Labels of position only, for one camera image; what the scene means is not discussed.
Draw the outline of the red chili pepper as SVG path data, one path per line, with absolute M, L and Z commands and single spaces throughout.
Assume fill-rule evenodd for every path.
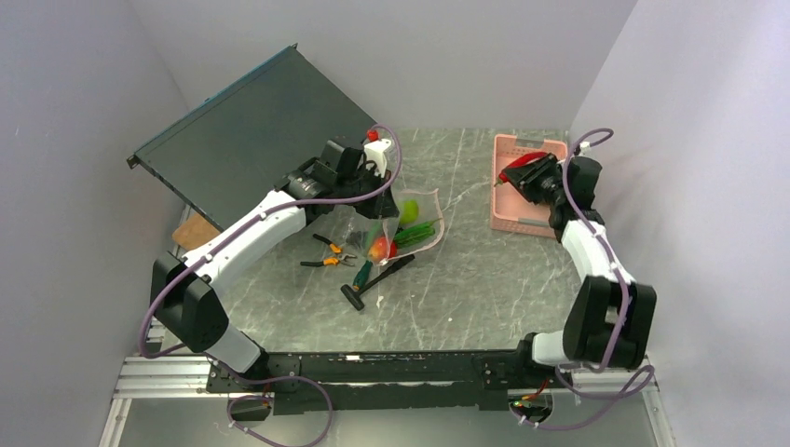
M 516 158 L 514 161 L 512 161 L 509 165 L 507 165 L 503 170 L 499 172 L 499 174 L 497 175 L 495 185 L 500 185 L 508 182 L 508 178 L 505 175 L 505 169 L 520 168 L 546 155 L 547 155 L 546 152 L 533 152 Z

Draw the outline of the green lime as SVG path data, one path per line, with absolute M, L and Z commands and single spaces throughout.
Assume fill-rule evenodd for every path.
M 399 205 L 400 211 L 400 219 L 399 219 L 399 226 L 405 227 L 410 224 L 414 224 L 420 213 L 419 204 L 414 199 L 404 200 Z

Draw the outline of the clear zip top bag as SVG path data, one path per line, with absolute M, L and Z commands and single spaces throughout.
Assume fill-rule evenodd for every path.
M 419 208 L 420 208 L 420 213 L 419 213 L 419 217 L 418 217 L 418 219 L 417 219 L 417 221 L 415 223 L 407 225 L 405 227 L 399 226 L 400 214 L 399 214 L 398 217 L 394 217 L 394 218 L 386 218 L 386 219 L 374 220 L 374 219 L 364 218 L 364 217 L 360 216 L 359 214 L 354 213 L 352 215 L 352 217 L 349 219 L 348 228 L 347 228 L 346 233 L 344 234 L 344 241 L 346 242 L 346 237 L 351 231 L 364 231 L 364 232 L 366 232 L 375 221 L 383 221 L 384 222 L 383 223 L 384 235 L 382 237 L 386 237 L 387 239 L 389 239 L 391 241 L 392 241 L 393 237 L 397 233 L 402 231 L 403 229 L 409 228 L 409 227 L 414 226 L 416 224 L 423 223 L 425 221 L 434 220 L 434 219 L 441 219 L 442 221 L 436 225 L 436 228 L 438 230 L 438 234 L 437 234 L 437 236 L 436 236 L 436 238 L 434 239 L 433 242 L 431 242 L 431 243 L 429 243 L 427 245 L 424 245 L 424 246 L 416 246 L 416 247 L 411 247 L 411 248 L 407 248 L 407 249 L 398 249 L 398 252 L 397 252 L 396 256 L 394 256 L 392 258 L 389 258 L 386 261 L 381 262 L 381 263 L 374 263 L 373 262 L 376 265 L 386 265 L 386 264 L 389 264 L 389 263 L 391 263 L 391 262 L 393 262 L 395 260 L 398 260 L 399 258 L 407 256 L 409 254 L 416 254 L 416 253 L 421 252 L 421 251 L 429 250 L 429 249 L 433 248 L 435 245 L 437 245 L 441 241 L 441 239 L 443 237 L 443 234 L 444 234 L 445 223 L 444 223 L 444 219 L 443 219 L 443 212 L 441 210 L 441 204 L 440 204 L 439 190 L 438 189 L 433 189 L 433 190 L 414 190 L 414 189 L 396 188 L 393 191 L 393 197 L 394 197 L 394 199 L 396 201 L 396 204 L 398 205 L 398 208 L 399 208 L 399 205 L 404 200 L 414 199 L 414 200 L 416 200 L 418 202 Z M 347 246 L 349 248 L 351 248 L 353 251 L 355 251 L 356 254 L 360 255 L 361 257 L 365 258 L 366 260 L 369 260 L 369 258 L 368 258 L 368 251 L 364 251 L 362 249 L 362 247 L 361 248 L 356 248 L 356 247 L 352 247 L 350 244 L 347 244 Z

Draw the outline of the green cucumber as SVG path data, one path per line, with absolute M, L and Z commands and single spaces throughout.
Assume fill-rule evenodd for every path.
M 398 249 L 424 246 L 434 241 L 438 234 L 436 225 L 441 219 L 434 219 L 416 224 L 397 233 L 392 242 Z

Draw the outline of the red tomato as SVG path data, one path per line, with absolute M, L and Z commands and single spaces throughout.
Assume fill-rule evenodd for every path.
M 394 241 L 386 237 L 378 237 L 368 250 L 368 258 L 374 263 L 381 263 L 397 255 L 398 248 Z

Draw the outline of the green chili pepper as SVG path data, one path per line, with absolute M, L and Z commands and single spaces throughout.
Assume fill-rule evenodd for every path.
M 362 237 L 362 249 L 368 251 L 375 241 L 384 235 L 383 221 L 375 221 Z

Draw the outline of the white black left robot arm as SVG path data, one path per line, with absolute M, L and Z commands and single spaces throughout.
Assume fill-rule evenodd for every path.
M 319 156 L 281 177 L 219 236 L 181 257 L 160 256 L 145 318 L 157 319 L 183 347 L 223 363 L 243 390 L 260 388 L 271 375 L 269 355 L 230 322 L 222 294 L 282 240 L 337 205 L 368 219 L 396 216 L 390 187 L 401 165 L 402 150 L 393 137 L 365 144 L 328 140 Z

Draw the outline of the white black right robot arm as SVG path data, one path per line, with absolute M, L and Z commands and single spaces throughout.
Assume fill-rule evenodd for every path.
M 514 360 L 514 376 L 524 386 L 538 385 L 550 366 L 633 370 L 643 361 L 657 294 L 627 272 L 608 242 L 604 220 L 593 208 L 601 171 L 586 156 L 562 163 L 547 154 L 511 163 L 497 176 L 526 201 L 549 207 L 549 226 L 581 280 L 563 329 L 532 335 L 530 351 Z

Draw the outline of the black hammer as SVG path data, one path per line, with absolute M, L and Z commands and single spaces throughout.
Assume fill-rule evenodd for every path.
M 399 270 L 411 263 L 414 259 L 415 256 L 413 254 L 399 258 L 395 262 L 389 264 L 377 277 L 370 279 L 364 286 L 360 286 L 358 289 L 355 289 L 352 285 L 344 284 L 340 291 L 357 311 L 362 311 L 362 309 L 365 307 L 365 304 L 361 299 L 362 295 L 370 290 L 378 282 L 397 273 Z

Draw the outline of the wooden block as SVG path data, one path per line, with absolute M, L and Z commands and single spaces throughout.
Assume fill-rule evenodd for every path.
M 221 233 L 200 214 L 188 216 L 172 233 L 173 242 L 186 251 L 191 251 L 210 242 Z

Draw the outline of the orange handled pliers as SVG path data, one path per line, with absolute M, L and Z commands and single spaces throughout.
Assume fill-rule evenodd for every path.
M 302 261 L 299 263 L 301 266 L 318 268 L 330 265 L 355 265 L 356 255 L 345 252 L 339 245 L 335 244 L 327 237 L 319 234 L 313 234 L 312 237 L 325 245 L 330 251 L 330 255 L 320 261 Z

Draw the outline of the green handled screwdriver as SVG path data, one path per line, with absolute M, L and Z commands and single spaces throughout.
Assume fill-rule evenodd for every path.
M 353 291 L 360 291 L 367 285 L 370 279 L 373 265 L 374 263 L 368 260 L 361 266 L 360 270 L 357 272 L 356 276 L 353 278 L 350 284 L 350 288 Z

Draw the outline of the dark flat network switch box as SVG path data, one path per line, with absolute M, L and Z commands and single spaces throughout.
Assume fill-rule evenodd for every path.
M 374 123 L 291 45 L 144 143 L 127 164 L 225 230 L 329 139 L 359 142 Z

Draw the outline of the aluminium frame rail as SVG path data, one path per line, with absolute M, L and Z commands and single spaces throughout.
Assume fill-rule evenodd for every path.
M 210 368 L 210 363 L 200 356 L 125 358 L 99 446 L 120 444 L 134 400 L 199 397 L 205 392 Z

